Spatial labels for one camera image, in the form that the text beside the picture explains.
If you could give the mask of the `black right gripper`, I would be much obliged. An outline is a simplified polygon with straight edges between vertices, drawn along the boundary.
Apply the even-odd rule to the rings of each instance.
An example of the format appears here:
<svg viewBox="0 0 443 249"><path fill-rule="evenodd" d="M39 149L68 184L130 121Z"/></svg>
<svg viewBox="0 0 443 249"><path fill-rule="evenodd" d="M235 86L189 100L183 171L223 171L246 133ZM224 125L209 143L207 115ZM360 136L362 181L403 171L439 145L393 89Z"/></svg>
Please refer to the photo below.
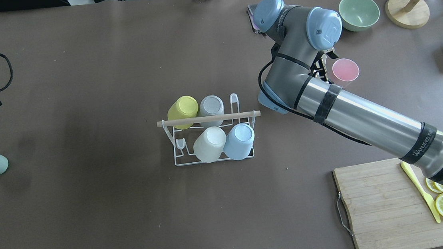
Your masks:
<svg viewBox="0 0 443 249"><path fill-rule="evenodd" d="M326 59L329 57L331 59L338 59L338 56L334 52L335 47L328 50L320 50L317 52L315 59L310 68L310 75L313 78L320 78L322 81L330 80L328 70L326 67Z"/></svg>

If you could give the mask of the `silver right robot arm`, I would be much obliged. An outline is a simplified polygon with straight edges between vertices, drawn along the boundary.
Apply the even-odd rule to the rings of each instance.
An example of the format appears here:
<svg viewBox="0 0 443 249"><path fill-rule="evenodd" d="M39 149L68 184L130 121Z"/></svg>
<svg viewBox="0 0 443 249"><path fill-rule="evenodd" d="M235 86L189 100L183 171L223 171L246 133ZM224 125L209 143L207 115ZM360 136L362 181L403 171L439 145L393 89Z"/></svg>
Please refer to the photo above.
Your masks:
<svg viewBox="0 0 443 249"><path fill-rule="evenodd" d="M334 47L342 21L334 10L262 0L255 26L275 41L270 71L258 79L260 104L310 119L359 143L383 149L443 185L443 132L310 74L319 52Z"/></svg>

